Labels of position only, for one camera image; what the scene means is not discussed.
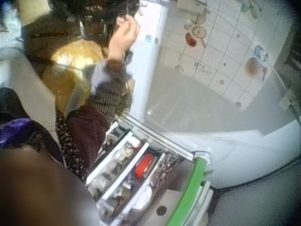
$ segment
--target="striped sleeve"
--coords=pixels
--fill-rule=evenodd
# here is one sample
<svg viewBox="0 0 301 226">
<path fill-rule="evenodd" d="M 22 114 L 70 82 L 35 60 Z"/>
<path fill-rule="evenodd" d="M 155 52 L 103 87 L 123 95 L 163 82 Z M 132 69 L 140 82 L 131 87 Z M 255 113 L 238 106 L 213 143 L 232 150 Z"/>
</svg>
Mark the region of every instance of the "striped sleeve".
<svg viewBox="0 0 301 226">
<path fill-rule="evenodd" d="M 91 94 L 87 104 L 100 113 L 108 124 L 115 119 L 115 109 L 126 87 L 123 63 L 103 61 L 96 65 L 91 78 Z"/>
</svg>

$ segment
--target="yellow object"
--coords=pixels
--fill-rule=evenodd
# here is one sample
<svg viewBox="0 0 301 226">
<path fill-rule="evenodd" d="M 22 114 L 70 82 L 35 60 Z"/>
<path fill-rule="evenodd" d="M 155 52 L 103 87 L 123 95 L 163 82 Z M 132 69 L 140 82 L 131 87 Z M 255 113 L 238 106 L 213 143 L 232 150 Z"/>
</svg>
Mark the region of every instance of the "yellow object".
<svg viewBox="0 0 301 226">
<path fill-rule="evenodd" d="M 83 90 L 78 107 L 84 105 L 91 87 L 84 79 L 82 69 L 104 60 L 102 48 L 93 41 L 79 40 L 59 48 L 51 60 L 57 62 L 57 65 L 46 68 L 42 80 L 55 95 L 58 109 L 65 112 L 68 100 L 76 87 Z"/>
</svg>

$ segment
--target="red handle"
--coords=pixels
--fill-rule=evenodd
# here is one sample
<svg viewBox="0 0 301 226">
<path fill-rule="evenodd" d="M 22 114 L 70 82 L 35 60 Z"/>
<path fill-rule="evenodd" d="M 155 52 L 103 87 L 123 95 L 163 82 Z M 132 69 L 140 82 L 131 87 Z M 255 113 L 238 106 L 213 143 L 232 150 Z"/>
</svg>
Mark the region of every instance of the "red handle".
<svg viewBox="0 0 301 226">
<path fill-rule="evenodd" d="M 153 161 L 154 156 L 152 154 L 146 154 L 143 159 L 139 162 L 135 169 L 135 176 L 139 179 L 141 179 L 144 175 L 144 173 L 147 171 L 149 166 L 151 165 L 151 162 Z"/>
</svg>

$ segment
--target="sleeve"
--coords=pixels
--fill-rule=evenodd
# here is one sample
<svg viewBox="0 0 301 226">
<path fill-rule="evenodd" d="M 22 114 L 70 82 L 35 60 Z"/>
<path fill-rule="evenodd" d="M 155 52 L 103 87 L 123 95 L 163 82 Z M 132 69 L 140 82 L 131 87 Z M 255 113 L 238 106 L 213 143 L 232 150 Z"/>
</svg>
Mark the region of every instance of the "sleeve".
<svg viewBox="0 0 301 226">
<path fill-rule="evenodd" d="M 126 88 L 126 69 L 123 63 L 104 61 L 97 64 L 91 78 L 91 94 L 87 104 L 100 113 L 108 124 Z"/>
<path fill-rule="evenodd" d="M 89 169 L 115 118 L 115 108 L 126 85 L 124 64 L 101 62 L 91 78 L 91 94 L 86 105 L 67 117 L 68 131 Z"/>
</svg>

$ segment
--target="metal utensil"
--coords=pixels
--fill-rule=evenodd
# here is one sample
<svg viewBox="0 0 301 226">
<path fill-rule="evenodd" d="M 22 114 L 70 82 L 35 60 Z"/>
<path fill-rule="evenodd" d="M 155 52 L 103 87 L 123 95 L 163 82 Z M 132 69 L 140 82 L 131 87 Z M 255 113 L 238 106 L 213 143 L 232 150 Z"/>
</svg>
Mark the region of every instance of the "metal utensil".
<svg viewBox="0 0 301 226">
<path fill-rule="evenodd" d="M 191 33 L 194 37 L 196 37 L 197 39 L 201 39 L 202 45 L 204 48 L 206 48 L 206 43 L 204 41 L 204 38 L 207 35 L 207 30 L 206 28 L 204 28 L 203 26 L 200 25 L 196 25 L 192 28 Z"/>
</svg>

